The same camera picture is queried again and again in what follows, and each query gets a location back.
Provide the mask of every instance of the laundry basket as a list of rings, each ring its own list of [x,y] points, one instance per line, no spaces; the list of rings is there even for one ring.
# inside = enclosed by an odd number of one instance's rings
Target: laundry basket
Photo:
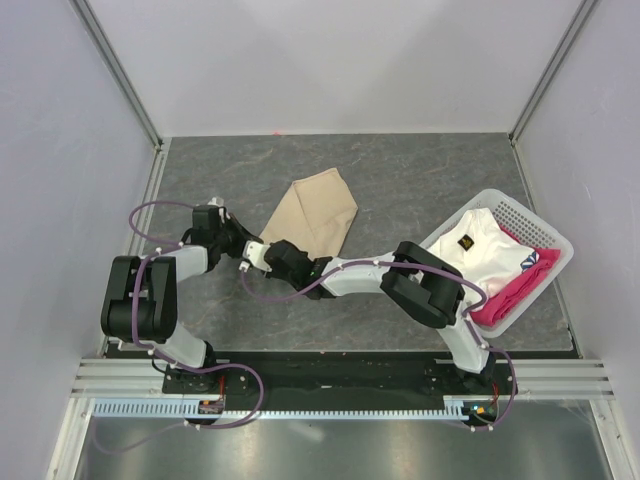
[[[516,305],[505,318],[498,320],[492,327],[476,325],[483,337],[494,338],[502,335],[502,333],[522,315],[522,312],[529,308],[529,305],[538,298],[538,295],[553,282],[553,279],[556,278],[565,265],[569,263],[571,257],[573,257],[573,246],[569,240],[560,235],[555,228],[531,210],[513,198],[494,189],[483,190],[476,195],[445,221],[440,228],[429,235],[420,246],[425,249],[429,248],[441,235],[453,229],[453,227],[458,224],[464,212],[474,208],[488,208],[491,210],[498,224],[515,235],[523,245],[560,250],[560,257],[546,278],[535,290]]]

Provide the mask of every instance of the white t-shirt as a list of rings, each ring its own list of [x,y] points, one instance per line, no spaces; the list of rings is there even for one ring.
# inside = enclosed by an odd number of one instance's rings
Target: white t-shirt
[[[458,225],[427,249],[478,285],[489,298],[536,262],[535,251],[500,230],[488,208],[467,210]],[[472,305],[480,295],[464,287],[464,301]]]

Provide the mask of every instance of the gray mat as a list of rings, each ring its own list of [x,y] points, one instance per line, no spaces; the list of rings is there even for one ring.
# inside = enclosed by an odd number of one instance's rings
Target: gray mat
[[[363,257],[419,243],[485,188],[526,204],[504,134],[313,135],[174,139],[158,199],[206,203],[213,196],[259,235],[293,180],[337,167],[359,211],[341,252]],[[184,209],[156,208],[150,234],[179,239]],[[180,320],[217,350],[443,350],[435,331],[383,295],[320,302],[261,304],[242,288],[238,260],[178,289]],[[291,288],[254,272],[254,289]],[[493,344],[511,350],[570,349],[567,322],[553,288]]]

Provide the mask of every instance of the red cloth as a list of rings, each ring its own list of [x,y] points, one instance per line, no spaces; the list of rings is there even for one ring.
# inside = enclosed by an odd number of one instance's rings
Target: red cloth
[[[504,233],[520,242],[510,231],[500,227]],[[531,268],[525,270],[522,275],[511,281],[500,293],[491,297],[482,309],[471,312],[471,318],[478,325],[494,326],[498,321],[506,317],[542,280],[549,270],[558,261],[560,250],[553,248],[534,248],[540,258]]]

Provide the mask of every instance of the gray floor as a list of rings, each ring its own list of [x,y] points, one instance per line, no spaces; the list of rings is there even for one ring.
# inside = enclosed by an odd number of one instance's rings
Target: gray floor
[[[259,234],[293,180],[337,167],[359,211],[341,252],[362,257],[419,243],[485,188],[526,204],[504,134],[318,135],[179,138],[171,144],[158,199],[206,203],[221,196]],[[156,208],[150,233],[179,239],[190,214]],[[306,298],[264,305],[244,292],[238,261],[223,259],[179,286],[181,321],[217,350],[443,350],[439,335],[382,295]],[[288,285],[252,276],[268,295]],[[570,349],[552,288],[492,343],[511,350]]]
[[[176,420],[98,422],[97,439],[115,449]],[[89,444],[81,470],[88,466],[84,478],[91,480],[608,480],[597,437],[588,405],[519,402],[492,433],[419,420],[258,420],[200,433],[178,428],[124,455],[102,455]]]

